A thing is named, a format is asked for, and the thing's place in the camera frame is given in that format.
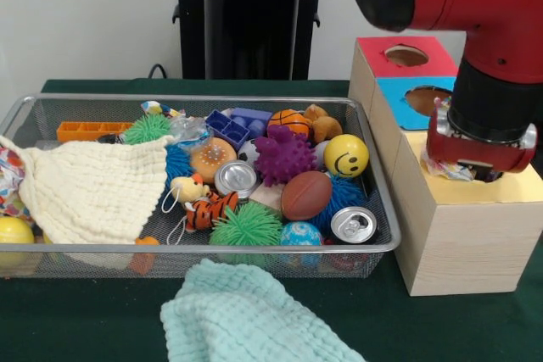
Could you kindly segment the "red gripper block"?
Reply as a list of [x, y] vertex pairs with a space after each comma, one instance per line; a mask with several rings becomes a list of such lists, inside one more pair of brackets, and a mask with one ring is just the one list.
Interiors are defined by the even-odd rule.
[[448, 120], [447, 109], [436, 109], [429, 121], [428, 156], [448, 164], [471, 164], [498, 172], [522, 172], [535, 156], [537, 129], [528, 126], [515, 143], [481, 142], [456, 131]]

